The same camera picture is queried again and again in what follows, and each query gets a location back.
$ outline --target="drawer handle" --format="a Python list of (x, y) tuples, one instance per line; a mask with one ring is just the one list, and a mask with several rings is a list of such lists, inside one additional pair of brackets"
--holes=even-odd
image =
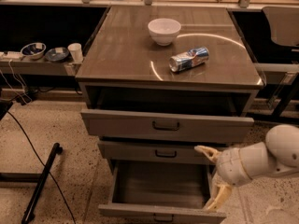
[(155, 154), (159, 158), (172, 158), (173, 159), (173, 158), (175, 158), (177, 156), (177, 152), (176, 151), (174, 151), (174, 153), (170, 153), (170, 154), (166, 154), (166, 153), (162, 154), (162, 153), (159, 153), (158, 150), (155, 150)]
[(174, 221), (174, 215), (167, 216), (167, 217), (158, 217), (156, 214), (153, 215), (153, 220), (155, 222), (173, 222)]
[(175, 127), (166, 127), (166, 126), (159, 126), (155, 121), (152, 122), (152, 128), (158, 131), (178, 131), (179, 130), (179, 122), (177, 122), (177, 126)]

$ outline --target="speckled floor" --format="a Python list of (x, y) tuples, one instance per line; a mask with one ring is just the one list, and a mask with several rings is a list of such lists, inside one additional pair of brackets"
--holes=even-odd
[[(10, 113), (27, 132), (42, 161), (54, 143), (64, 151), (51, 168), (78, 224), (132, 223), (122, 218), (102, 217), (98, 204), (106, 203), (112, 182), (106, 160), (97, 148), (97, 137), (89, 136), (80, 116), (83, 102), (34, 101), (14, 104)], [(245, 143), (264, 139), (271, 125), (256, 123)], [(43, 166), (15, 120), (6, 114), (0, 121), (0, 172), (39, 173)], [(35, 184), (0, 183), (0, 224), (21, 223)], [(299, 223), (299, 179), (261, 178), (235, 188), (221, 208), (222, 224)], [(61, 194), (49, 177), (32, 223), (74, 223)]]

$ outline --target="white cup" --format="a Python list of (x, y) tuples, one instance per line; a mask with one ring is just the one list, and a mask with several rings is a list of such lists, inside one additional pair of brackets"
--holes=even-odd
[(71, 52), (72, 58), (75, 63), (81, 63), (83, 61), (83, 54), (81, 49), (81, 44), (73, 43), (68, 47), (69, 52)]

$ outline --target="blue bowl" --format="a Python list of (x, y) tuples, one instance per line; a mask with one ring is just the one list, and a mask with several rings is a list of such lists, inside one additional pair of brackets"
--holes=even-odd
[(52, 62), (62, 62), (66, 57), (69, 55), (69, 50), (67, 48), (56, 48), (56, 49), (50, 49), (46, 55), (45, 58)]
[(35, 42), (26, 45), (21, 49), (21, 54), (32, 60), (37, 60), (44, 55), (46, 45), (40, 42)]

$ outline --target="bowl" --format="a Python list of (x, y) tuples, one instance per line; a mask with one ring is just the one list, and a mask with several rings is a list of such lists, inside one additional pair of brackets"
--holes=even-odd
[(44, 55), (46, 45), (41, 42), (35, 42), (26, 45), (21, 49), (21, 54), (31, 60), (37, 60)]
[(160, 46), (168, 46), (178, 36), (181, 25), (173, 19), (156, 19), (149, 23), (149, 34)]
[(69, 55), (67, 48), (50, 49), (45, 55), (45, 58), (52, 63), (62, 62)]

